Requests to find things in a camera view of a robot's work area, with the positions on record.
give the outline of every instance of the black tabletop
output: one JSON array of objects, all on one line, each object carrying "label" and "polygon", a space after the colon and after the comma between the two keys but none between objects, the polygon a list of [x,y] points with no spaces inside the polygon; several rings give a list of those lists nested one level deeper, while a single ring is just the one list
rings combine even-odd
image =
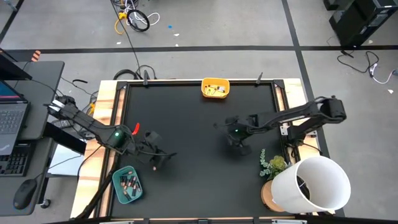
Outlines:
[{"label": "black tabletop", "polygon": [[161,148],[178,154],[157,172],[150,165],[122,156],[119,166],[137,169],[144,189],[142,198],[123,205],[114,195],[112,217],[209,218],[280,216],[261,202],[266,181],[259,177],[259,155],[266,148],[271,159],[282,154],[279,130],[247,138],[252,154],[234,156],[226,139],[213,127],[228,116],[275,112],[272,84],[232,85],[226,99],[201,95],[200,83],[190,86],[134,86],[128,96],[124,124],[139,135],[156,131]]},{"label": "black tabletop", "polygon": [[[42,82],[54,90],[58,88],[64,62],[17,62],[20,68],[32,76],[33,80]],[[33,81],[7,81],[10,86],[24,95],[30,102],[30,108],[25,121],[25,128],[18,136],[18,140],[39,139],[44,132],[45,124],[49,114],[43,104],[51,103],[54,99],[54,92],[39,83]]]},{"label": "black tabletop", "polygon": [[27,208],[16,210],[13,206],[14,195],[23,181],[35,178],[48,168],[50,164],[49,155],[53,147],[54,141],[50,138],[36,140],[36,147],[26,176],[0,177],[0,216],[30,215],[33,212],[46,174],[37,178],[37,188]]}]

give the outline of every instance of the yellow basket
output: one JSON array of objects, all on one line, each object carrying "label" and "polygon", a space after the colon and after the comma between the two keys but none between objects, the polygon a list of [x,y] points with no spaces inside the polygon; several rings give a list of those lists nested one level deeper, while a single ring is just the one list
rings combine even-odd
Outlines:
[{"label": "yellow basket", "polygon": [[201,81],[201,92],[204,97],[226,98],[229,93],[229,81],[224,78],[204,78]]}]

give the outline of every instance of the laptop screen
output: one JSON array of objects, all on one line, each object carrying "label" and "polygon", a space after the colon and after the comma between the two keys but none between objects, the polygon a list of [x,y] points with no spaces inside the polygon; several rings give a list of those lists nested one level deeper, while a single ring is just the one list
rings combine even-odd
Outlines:
[{"label": "laptop screen", "polygon": [[20,96],[8,85],[0,82],[0,101],[21,100]]}]

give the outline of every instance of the white container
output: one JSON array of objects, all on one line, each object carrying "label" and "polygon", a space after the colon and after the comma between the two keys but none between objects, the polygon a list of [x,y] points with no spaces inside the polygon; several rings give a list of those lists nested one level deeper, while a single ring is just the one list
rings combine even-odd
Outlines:
[{"label": "white container", "polygon": [[[304,180],[310,200],[301,192],[296,176]],[[351,185],[347,174],[333,160],[311,157],[289,167],[271,185],[274,202],[290,213],[337,210],[347,204]]]}]

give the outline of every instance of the laptop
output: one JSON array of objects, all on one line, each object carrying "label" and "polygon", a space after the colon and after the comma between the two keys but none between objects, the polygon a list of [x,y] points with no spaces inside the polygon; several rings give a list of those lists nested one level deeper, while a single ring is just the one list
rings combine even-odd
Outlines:
[{"label": "laptop", "polygon": [[10,155],[21,126],[26,119],[29,102],[6,82],[0,81],[0,156]]}]

